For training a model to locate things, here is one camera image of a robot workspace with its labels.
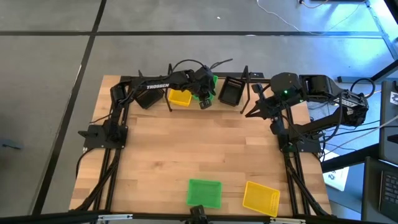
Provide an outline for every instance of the white cable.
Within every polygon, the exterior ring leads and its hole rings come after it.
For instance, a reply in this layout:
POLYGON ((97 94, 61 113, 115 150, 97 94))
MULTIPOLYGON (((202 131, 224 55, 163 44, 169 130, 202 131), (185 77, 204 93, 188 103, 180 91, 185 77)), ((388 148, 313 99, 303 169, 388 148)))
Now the white cable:
POLYGON ((351 142, 351 141, 354 141, 355 139, 359 139, 359 138, 361 138, 361 137, 363 137, 363 136, 365 136, 365 135, 367 135, 367 134, 370 134, 370 133, 372 133, 372 132, 374 132, 374 131, 377 131, 378 129, 381 129, 382 127, 384 127, 384 126, 386 126, 387 124, 393 122, 393 121, 396 120, 397 118, 398 118, 398 116, 395 116, 394 118, 392 118, 391 120, 389 120, 389 121, 385 122, 384 124, 380 125, 380 126, 377 127, 376 129, 373 129, 373 130, 371 130, 371 131, 369 131, 369 132, 367 132, 367 133, 365 133, 365 134, 362 134, 362 135, 360 135, 360 136, 358 136, 358 137, 356 137, 356 138, 353 138, 353 139, 351 139, 351 140, 349 140, 349 141, 344 142, 343 144, 339 145, 338 147, 335 147, 334 150, 338 149, 339 147, 341 147, 341 146, 343 146, 343 145, 345 145, 345 144, 347 144, 347 143, 349 143, 349 142, 351 142))
POLYGON ((286 23, 287 25, 293 27, 295 30, 297 30, 297 31, 300 32, 299 28, 297 28, 295 25, 286 22, 286 20, 284 20, 284 18, 280 17, 278 14, 276 14, 276 13, 274 13, 274 12, 269 12, 269 11, 267 11, 267 9, 264 9, 262 6, 260 6, 259 0, 256 0, 256 1, 257 1, 257 5, 258 5, 262 10, 264 10, 266 13, 275 15, 275 16, 278 17, 280 20, 282 20, 284 23, 286 23))
POLYGON ((375 93, 380 93, 381 92, 381 90, 378 90, 378 91, 375 91, 373 94, 375 94, 375 93))
POLYGON ((326 1, 324 1, 323 3, 321 3, 321 4, 319 4, 319 5, 317 5, 317 6, 308 6, 305 2, 304 2, 304 0, 302 1, 302 3, 300 3, 300 4, 303 4, 303 6, 305 6, 305 7, 307 7, 307 8, 309 8, 309 9, 315 9, 315 8, 318 8, 319 6, 321 6, 321 5, 323 5, 323 4, 325 4, 325 3, 327 3, 329 0, 326 0, 326 1))
MULTIPOLYGON (((257 1, 257 5, 258 5, 262 10, 264 10, 266 13, 272 14, 272 15, 278 17, 278 18, 279 18, 280 20, 282 20, 285 24, 287 24, 287 25, 293 27, 293 28, 294 28, 295 30, 297 30, 298 32, 301 32, 301 31, 299 30, 299 28, 297 28, 297 27, 296 27, 295 25, 293 25, 293 24, 288 23, 284 18, 280 17, 278 14, 276 14, 276 13, 274 13, 274 12, 267 11, 267 9, 263 8, 262 6, 260 6, 259 0, 256 0, 256 1, 257 1)), ((356 12, 356 10, 359 8, 359 6, 361 5, 361 3, 359 3, 359 4, 356 6, 355 10, 354 10, 350 15, 348 15, 348 16, 347 16, 346 18, 344 18, 342 21, 338 22, 336 25, 332 26, 330 29, 328 29, 326 32, 324 32, 324 33, 322 33, 322 34, 316 34, 316 33, 309 32, 309 31, 303 31, 303 32, 307 32, 307 33, 313 34, 313 35, 325 35, 328 31, 332 30, 332 29, 335 28, 338 24, 341 24, 343 21, 345 21, 345 20, 348 19, 350 16, 352 16, 352 15, 354 14, 354 12, 356 12)))

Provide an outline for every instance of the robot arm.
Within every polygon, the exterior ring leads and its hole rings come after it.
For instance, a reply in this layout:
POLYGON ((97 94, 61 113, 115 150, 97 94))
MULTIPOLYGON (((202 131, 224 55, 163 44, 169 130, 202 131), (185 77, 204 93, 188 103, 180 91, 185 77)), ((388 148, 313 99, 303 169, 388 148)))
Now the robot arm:
MULTIPOLYGON (((171 88, 173 90, 188 90, 193 95, 197 95, 200 101, 205 101, 210 94, 216 95, 213 82, 213 73, 207 66, 199 68, 197 71, 183 70, 173 72, 165 77, 143 77, 139 71, 139 77, 132 77, 129 81, 118 83, 112 87, 111 95, 115 94, 113 91, 119 91, 119 86, 129 85, 131 87, 130 93, 118 94, 114 102, 124 106, 126 103, 131 103, 134 98, 142 90, 154 90, 159 88, 171 88)), ((211 102, 206 102, 206 109, 211 106, 211 102)))
POLYGON ((258 93, 259 100, 246 117, 261 117, 271 119, 271 130, 274 134, 284 134, 282 123, 282 110, 290 108, 303 101, 319 103, 339 103, 340 109, 322 119, 305 125, 292 124, 293 130, 289 133, 290 139, 300 139, 314 136, 321 130, 332 128, 340 124, 359 126, 363 124, 368 102, 362 93, 355 94, 339 88, 336 83, 326 75, 296 75, 294 73, 280 73, 271 78, 269 86, 274 96, 266 98, 265 89, 260 84, 252 86, 258 93))

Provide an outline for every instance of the black basket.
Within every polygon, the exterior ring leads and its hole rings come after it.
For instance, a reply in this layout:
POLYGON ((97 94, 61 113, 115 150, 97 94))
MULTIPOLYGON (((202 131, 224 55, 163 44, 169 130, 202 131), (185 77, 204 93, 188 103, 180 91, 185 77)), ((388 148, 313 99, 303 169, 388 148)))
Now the black basket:
POLYGON ((231 106, 239 105, 243 94, 245 82, 237 78, 226 77, 218 99, 231 106))
POLYGON ((163 97, 163 94, 164 91, 161 89, 143 90, 137 94, 136 101, 143 109, 148 109, 158 102, 163 97))

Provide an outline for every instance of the green plastic bin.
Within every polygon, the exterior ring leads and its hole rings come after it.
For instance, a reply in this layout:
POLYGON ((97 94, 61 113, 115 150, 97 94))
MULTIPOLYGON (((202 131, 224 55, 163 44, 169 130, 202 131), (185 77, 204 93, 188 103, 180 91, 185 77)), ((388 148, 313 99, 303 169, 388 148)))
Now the green plastic bin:
POLYGON ((223 184, 219 181, 190 179, 187 205, 221 208, 223 184))

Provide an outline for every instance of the green basket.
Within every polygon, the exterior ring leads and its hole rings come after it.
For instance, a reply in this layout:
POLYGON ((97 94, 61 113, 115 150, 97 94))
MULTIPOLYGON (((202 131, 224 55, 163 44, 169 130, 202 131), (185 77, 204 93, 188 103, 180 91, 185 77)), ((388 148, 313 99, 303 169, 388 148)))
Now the green basket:
POLYGON ((187 205, 221 208, 223 184, 219 181, 190 179, 187 205))
MULTIPOLYGON (((217 80, 218 80, 218 76, 215 76, 215 75, 214 75, 214 76, 213 76, 214 86, 217 85, 217 80)), ((199 100, 199 97, 196 96, 196 95, 193 95, 192 97, 193 97, 194 100, 199 100)), ((210 97, 209 97, 208 99, 210 99, 210 101, 213 101, 214 95, 213 95, 213 94, 210 94, 210 97)))

